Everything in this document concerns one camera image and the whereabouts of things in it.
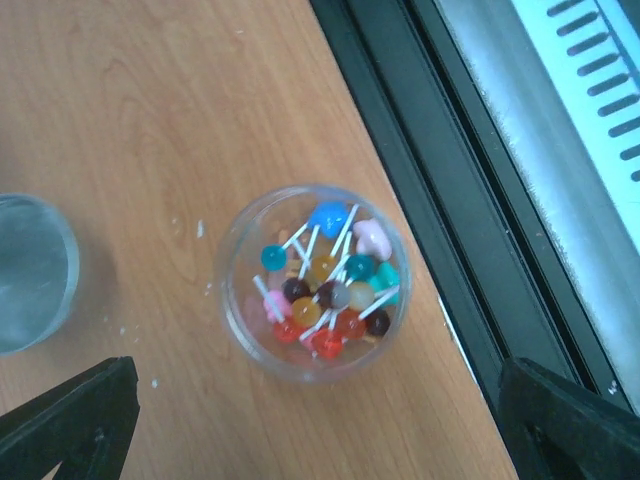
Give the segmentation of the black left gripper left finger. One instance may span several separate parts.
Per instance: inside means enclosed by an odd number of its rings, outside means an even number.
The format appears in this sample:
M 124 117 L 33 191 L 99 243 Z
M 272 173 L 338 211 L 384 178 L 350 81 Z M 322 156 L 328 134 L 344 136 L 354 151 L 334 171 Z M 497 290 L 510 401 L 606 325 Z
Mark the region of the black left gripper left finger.
M 118 479 L 140 405 L 132 357 L 112 357 L 1 416 L 1 477 Z

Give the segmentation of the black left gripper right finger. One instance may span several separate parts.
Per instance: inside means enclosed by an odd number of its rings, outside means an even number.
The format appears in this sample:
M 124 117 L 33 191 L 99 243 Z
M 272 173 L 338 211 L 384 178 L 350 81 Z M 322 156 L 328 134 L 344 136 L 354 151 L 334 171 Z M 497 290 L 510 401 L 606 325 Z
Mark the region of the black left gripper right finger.
M 503 364 L 498 415 L 521 479 L 639 477 L 639 418 L 529 359 Z

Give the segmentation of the pink star candy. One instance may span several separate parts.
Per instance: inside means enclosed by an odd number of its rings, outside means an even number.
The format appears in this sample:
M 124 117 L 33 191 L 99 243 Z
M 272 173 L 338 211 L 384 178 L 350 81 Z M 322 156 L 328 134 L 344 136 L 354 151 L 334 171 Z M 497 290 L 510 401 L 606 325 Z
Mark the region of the pink star candy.
M 290 317 L 292 315 L 292 307 L 289 301 L 280 290 L 270 290 L 268 292 L 269 300 L 263 300 L 263 307 L 265 309 L 267 320 L 270 323 L 278 323 L 278 316 L 273 310 L 273 306 L 276 306 L 283 317 Z
M 371 255 L 381 262 L 391 258 L 393 249 L 389 237 L 376 219 L 355 222 L 353 233 L 357 254 Z

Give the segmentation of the blue star candy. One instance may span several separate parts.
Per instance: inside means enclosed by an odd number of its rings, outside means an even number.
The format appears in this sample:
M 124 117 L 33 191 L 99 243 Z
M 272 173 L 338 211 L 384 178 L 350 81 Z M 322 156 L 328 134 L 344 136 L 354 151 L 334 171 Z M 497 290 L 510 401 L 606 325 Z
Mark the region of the blue star candy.
M 341 202 L 322 202 L 312 211 L 308 226 L 318 228 L 319 232 L 329 239 L 335 239 L 346 223 L 349 211 Z

